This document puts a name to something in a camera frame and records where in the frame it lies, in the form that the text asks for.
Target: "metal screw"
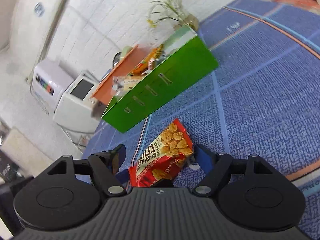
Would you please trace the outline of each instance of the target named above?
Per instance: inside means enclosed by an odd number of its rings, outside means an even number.
[[[111,194],[119,194],[119,193],[123,192],[123,187],[111,186],[110,188],[108,188],[108,192]]]
[[[211,192],[211,188],[208,186],[199,186],[196,188],[196,192],[199,194],[208,194]]]

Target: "white device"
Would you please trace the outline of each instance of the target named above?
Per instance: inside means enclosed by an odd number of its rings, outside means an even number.
[[[91,98],[98,84],[82,72],[63,93],[53,120],[74,132],[93,133],[101,120],[101,116],[93,114],[99,101]]]
[[[74,81],[57,63],[48,59],[41,61],[33,72],[34,92],[55,110],[62,94]]]

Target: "ribbed gray surface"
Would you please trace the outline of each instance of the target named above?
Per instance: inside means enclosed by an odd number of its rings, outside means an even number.
[[[15,240],[307,240],[296,228],[261,233],[229,222],[212,200],[187,188],[134,188],[124,197],[107,201],[88,223],[66,231],[24,230]]]

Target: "orange box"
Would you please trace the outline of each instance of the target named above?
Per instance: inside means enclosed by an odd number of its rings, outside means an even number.
[[[140,63],[148,54],[149,49],[136,45],[130,52],[119,62],[118,65],[106,76],[99,84],[92,97],[96,98],[106,106],[111,101],[111,88],[113,85],[113,77],[128,75],[136,65]]]

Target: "red snack package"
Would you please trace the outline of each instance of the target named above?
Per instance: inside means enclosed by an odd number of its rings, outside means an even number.
[[[129,168],[131,185],[150,187],[161,179],[173,179],[192,154],[192,141],[175,119],[143,152],[136,166]]]

